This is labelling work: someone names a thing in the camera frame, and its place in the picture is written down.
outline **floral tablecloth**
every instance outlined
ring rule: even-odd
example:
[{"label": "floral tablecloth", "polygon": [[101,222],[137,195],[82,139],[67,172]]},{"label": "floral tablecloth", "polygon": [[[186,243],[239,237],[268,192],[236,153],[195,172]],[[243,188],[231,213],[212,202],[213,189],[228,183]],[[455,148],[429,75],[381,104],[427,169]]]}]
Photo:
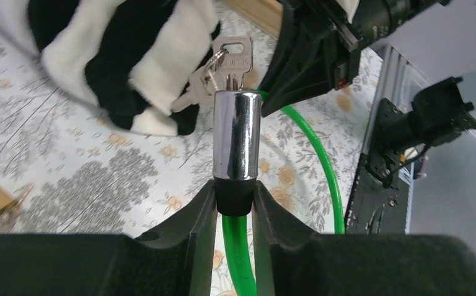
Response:
[{"label": "floral tablecloth", "polygon": [[[253,85],[265,74],[276,42],[227,5],[216,5],[223,36],[253,39],[255,73],[248,78]],[[295,105],[332,158],[344,207],[380,67],[380,58],[365,50],[352,86]],[[33,186],[11,231],[138,236],[182,208],[212,178],[210,115],[203,110],[196,132],[185,137],[120,131],[101,110],[68,99],[36,61],[0,35],[0,185],[13,195]],[[327,182],[305,135],[280,112],[262,120],[261,134],[260,179],[307,225],[332,232]],[[216,237],[211,294],[235,295],[220,225]]]}]

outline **wooden board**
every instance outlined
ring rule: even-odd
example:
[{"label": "wooden board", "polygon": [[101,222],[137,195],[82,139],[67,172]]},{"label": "wooden board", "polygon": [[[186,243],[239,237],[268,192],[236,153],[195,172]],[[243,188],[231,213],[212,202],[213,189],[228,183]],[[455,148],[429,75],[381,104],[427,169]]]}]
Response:
[{"label": "wooden board", "polygon": [[278,39],[282,25],[282,4],[276,0],[223,0],[234,10]]}]

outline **silver metal cylinder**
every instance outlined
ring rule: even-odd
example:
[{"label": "silver metal cylinder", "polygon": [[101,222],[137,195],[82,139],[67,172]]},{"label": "silver metal cylinder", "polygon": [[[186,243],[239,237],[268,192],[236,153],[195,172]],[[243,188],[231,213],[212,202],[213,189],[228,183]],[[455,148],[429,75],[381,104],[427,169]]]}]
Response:
[{"label": "silver metal cylinder", "polygon": [[213,176],[250,180],[258,176],[261,95],[217,91],[213,127]]}]

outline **key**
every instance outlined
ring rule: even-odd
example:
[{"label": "key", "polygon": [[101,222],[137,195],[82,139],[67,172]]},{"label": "key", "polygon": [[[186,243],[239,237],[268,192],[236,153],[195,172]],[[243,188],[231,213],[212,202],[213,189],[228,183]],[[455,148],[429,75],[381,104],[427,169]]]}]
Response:
[{"label": "key", "polygon": [[250,37],[220,37],[213,43],[214,52],[226,46],[241,44],[244,50],[240,53],[226,53],[216,66],[216,72],[226,81],[228,90],[239,90],[243,86],[244,74],[253,67],[253,43]]},{"label": "key", "polygon": [[216,89],[210,83],[210,79],[205,73],[205,67],[200,67],[189,76],[187,92],[172,103],[171,110],[173,112],[180,112],[190,105],[212,104],[215,98],[215,91]]}]

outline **green cable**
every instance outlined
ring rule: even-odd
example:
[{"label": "green cable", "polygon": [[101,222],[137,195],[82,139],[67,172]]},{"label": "green cable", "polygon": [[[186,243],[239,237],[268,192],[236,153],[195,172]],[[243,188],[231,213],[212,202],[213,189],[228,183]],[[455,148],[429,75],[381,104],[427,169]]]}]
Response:
[{"label": "green cable", "polygon": [[256,296],[247,243],[247,216],[222,215],[223,242],[232,283],[238,296]]},{"label": "green cable", "polygon": [[[263,100],[265,100],[267,97],[267,92],[258,92],[261,94]],[[283,107],[282,112],[289,116],[290,119],[292,119],[298,125],[298,127],[300,127],[316,151],[329,185],[330,197],[332,199],[332,215],[334,216],[334,233],[345,234],[345,223],[343,222],[343,205],[342,197],[340,196],[340,188],[338,186],[336,174],[334,173],[334,169],[332,168],[332,164],[329,160],[329,157],[327,156],[325,148],[323,148],[323,145],[321,144],[313,128],[293,107]]]},{"label": "green cable", "polygon": [[[267,93],[264,91],[258,92],[265,100]],[[283,107],[282,111],[300,127],[315,149],[329,184],[332,214],[334,216],[334,233],[345,234],[340,188],[325,148],[323,148],[313,128],[293,107]],[[256,284],[247,243],[247,216],[228,217],[222,215],[222,227],[227,264],[236,294],[238,296],[256,296]]]}]

